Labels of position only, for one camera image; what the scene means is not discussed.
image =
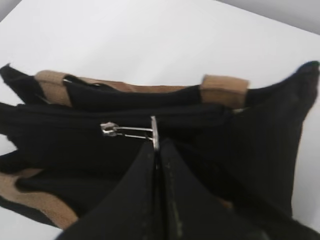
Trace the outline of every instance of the zipper slider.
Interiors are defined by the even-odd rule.
[[[158,151],[160,148],[157,120],[155,116],[151,117],[151,128],[119,126],[116,123],[110,121],[106,123],[101,123],[100,127],[103,136],[124,136],[128,138],[147,139],[152,141],[153,148],[155,151]]]

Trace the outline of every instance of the white backdrop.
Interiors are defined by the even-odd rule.
[[[51,69],[141,85],[194,85],[215,74],[255,88],[310,60],[320,60],[319,35],[214,0],[23,0],[0,23],[0,66],[28,74]],[[3,83],[0,101],[21,102]],[[318,102],[305,123],[293,196],[294,216],[318,231],[319,121]],[[0,154],[13,149],[0,138]],[[0,239],[57,233],[0,208]]]

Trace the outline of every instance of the zipper teeth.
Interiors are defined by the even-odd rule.
[[[164,240],[169,239],[169,219],[168,219],[168,203],[167,203],[167,186],[165,181],[165,172],[163,169],[163,162],[161,155],[158,153],[157,158],[159,161],[158,166],[158,190],[159,190],[159,203],[162,214],[163,234]]]
[[[185,106],[174,106],[173,109],[168,109],[169,107],[160,107],[157,110],[154,110],[152,108],[146,108],[146,109],[129,109],[129,110],[121,110],[121,111],[115,111],[111,113],[100,113],[100,112],[78,112],[75,111],[73,113],[69,112],[63,112],[62,109],[55,109],[54,111],[60,111],[58,113],[53,112],[52,110],[48,109],[40,109],[40,110],[34,110],[26,107],[19,108],[18,111],[26,112],[30,114],[36,114],[36,115],[43,115],[44,113],[47,116],[59,116],[62,118],[87,118],[87,119],[103,119],[103,118],[111,118],[111,117],[143,117],[143,116],[193,116],[193,115],[202,115],[202,114],[212,114],[214,112],[217,112],[217,109],[214,107],[210,107],[211,105],[208,104],[208,108],[197,110],[197,107],[200,104],[195,105],[185,105]],[[186,112],[178,112],[177,110],[181,110],[181,108],[186,108]]]
[[[17,116],[16,114],[13,114],[15,116],[9,116],[7,120],[4,119],[1,120],[1,122],[12,125],[21,125],[21,126],[49,126],[53,128],[70,128],[70,129],[101,129],[100,124],[106,123],[106,122],[114,122],[114,123],[121,123],[121,125],[125,125],[124,120],[126,118],[132,118],[132,120],[136,120],[137,122],[146,123],[148,124],[150,121],[150,113],[141,113],[141,114],[127,114],[127,115],[106,115],[105,117],[96,117],[96,118],[87,118],[87,117],[81,117],[81,116],[59,116],[57,114],[55,115],[46,115],[46,114],[40,114],[40,113],[34,113],[34,112],[27,112],[29,116],[24,117],[23,121],[21,121],[21,118]],[[212,114],[214,115],[214,112],[205,111],[202,113],[196,112],[196,113],[190,113],[190,112],[182,112],[182,113],[160,113],[156,116],[160,117],[201,117],[205,118],[208,116],[209,118],[212,118]]]

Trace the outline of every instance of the tan suede trim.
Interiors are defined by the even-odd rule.
[[[49,102],[71,107],[72,103],[63,84],[66,75],[67,73],[44,70],[38,72],[35,79],[39,82]],[[125,93],[170,93],[186,88],[186,86],[166,85],[138,86],[87,77],[80,77],[80,79],[89,84],[106,84]],[[248,81],[240,78],[206,75],[200,86],[202,102],[222,104],[233,109],[242,108],[245,104],[248,85]]]
[[[22,192],[16,187],[20,178],[29,178],[41,169],[26,169],[17,174],[0,172],[0,196],[4,199],[41,211],[58,228],[66,229],[78,220],[75,212],[56,196],[46,192]]]
[[[34,78],[39,82],[45,98],[53,104],[60,104],[71,107],[71,101],[64,85],[66,74],[44,70],[38,72]]]
[[[202,102],[241,109],[245,105],[248,86],[249,81],[240,78],[206,75],[200,86]]]

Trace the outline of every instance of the tan leather tab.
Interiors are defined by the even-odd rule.
[[[245,105],[249,81],[230,77],[206,75],[200,86],[203,103],[221,104],[232,109]]]
[[[16,174],[0,172],[0,196],[4,199],[37,209],[46,215],[58,228],[67,229],[78,220],[76,213],[55,195],[46,192],[25,192],[16,187],[20,178],[29,178],[41,169],[28,168]]]
[[[38,72],[34,78],[39,82],[45,98],[53,104],[71,107],[71,101],[64,86],[64,78],[67,74],[50,70]]]

